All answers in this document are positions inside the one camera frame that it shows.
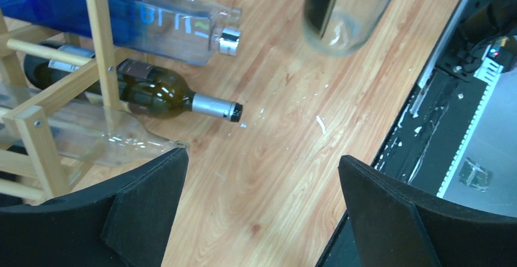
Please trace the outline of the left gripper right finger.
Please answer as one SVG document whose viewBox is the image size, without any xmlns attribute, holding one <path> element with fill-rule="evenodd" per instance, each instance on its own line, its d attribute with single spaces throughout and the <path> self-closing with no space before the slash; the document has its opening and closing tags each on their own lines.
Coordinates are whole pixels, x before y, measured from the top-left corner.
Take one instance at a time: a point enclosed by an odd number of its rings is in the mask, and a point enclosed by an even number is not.
<svg viewBox="0 0 517 267">
<path fill-rule="evenodd" d="M 516 219 L 465 207 L 344 155 L 341 189 L 363 266 L 515 266 Z"/>
</svg>

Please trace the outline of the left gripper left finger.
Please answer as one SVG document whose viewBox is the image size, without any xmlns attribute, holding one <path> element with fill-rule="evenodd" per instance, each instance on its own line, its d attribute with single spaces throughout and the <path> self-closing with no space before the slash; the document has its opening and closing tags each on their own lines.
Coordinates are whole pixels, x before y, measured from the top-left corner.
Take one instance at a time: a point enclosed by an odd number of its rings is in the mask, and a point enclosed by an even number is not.
<svg viewBox="0 0 517 267">
<path fill-rule="evenodd" d="M 43 204 L 1 209 L 2 266 L 160 266 L 188 168 L 175 148 Z"/>
</svg>

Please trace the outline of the clear bottle black label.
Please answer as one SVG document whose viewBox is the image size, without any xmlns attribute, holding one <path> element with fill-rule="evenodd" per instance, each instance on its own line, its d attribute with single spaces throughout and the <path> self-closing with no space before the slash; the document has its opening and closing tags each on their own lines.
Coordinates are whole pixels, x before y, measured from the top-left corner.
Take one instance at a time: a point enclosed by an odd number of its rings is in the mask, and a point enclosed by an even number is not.
<svg viewBox="0 0 517 267">
<path fill-rule="evenodd" d="M 309 44 L 332 57 L 357 52 L 372 36 L 391 0 L 304 0 L 302 27 Z"/>
</svg>

